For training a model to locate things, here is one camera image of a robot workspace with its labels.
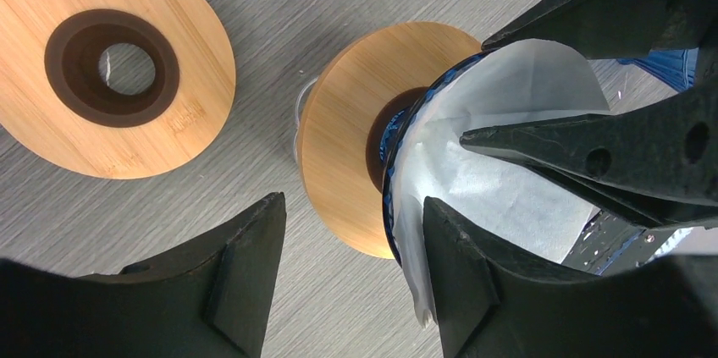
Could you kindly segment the wooden ring dripper stand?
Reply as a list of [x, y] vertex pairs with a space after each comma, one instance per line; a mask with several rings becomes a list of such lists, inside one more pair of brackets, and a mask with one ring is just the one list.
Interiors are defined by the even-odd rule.
[[179, 168], [218, 138], [235, 85], [207, 0], [1, 0], [2, 128], [60, 168]]

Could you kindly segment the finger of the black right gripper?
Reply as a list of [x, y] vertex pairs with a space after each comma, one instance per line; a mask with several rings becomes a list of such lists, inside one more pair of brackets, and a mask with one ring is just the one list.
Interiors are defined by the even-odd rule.
[[485, 127], [460, 143], [639, 227], [717, 226], [715, 77], [629, 113]]
[[716, 20], [717, 0], [541, 0], [483, 48], [542, 39], [589, 59], [635, 58], [698, 47]]

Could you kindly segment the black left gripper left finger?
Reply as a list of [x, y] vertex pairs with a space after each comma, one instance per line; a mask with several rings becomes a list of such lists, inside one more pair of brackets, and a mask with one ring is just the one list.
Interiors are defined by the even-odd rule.
[[4, 357], [258, 357], [286, 227], [271, 193], [114, 275], [1, 261]]

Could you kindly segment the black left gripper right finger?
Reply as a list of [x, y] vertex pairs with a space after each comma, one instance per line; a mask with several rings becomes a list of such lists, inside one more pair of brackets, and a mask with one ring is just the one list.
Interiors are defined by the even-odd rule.
[[714, 357], [717, 259], [600, 277], [545, 260], [440, 199], [423, 230], [446, 357]]

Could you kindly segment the white paper coffee filter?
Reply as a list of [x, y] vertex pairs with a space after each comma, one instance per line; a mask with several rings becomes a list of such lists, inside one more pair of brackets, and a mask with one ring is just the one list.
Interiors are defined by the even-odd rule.
[[552, 262], [565, 259], [593, 209], [525, 168], [464, 149], [461, 136], [609, 111], [581, 53], [530, 39], [465, 59], [434, 82], [417, 109], [395, 117], [393, 140], [381, 149], [384, 224], [420, 325], [436, 320], [423, 234], [426, 197]]

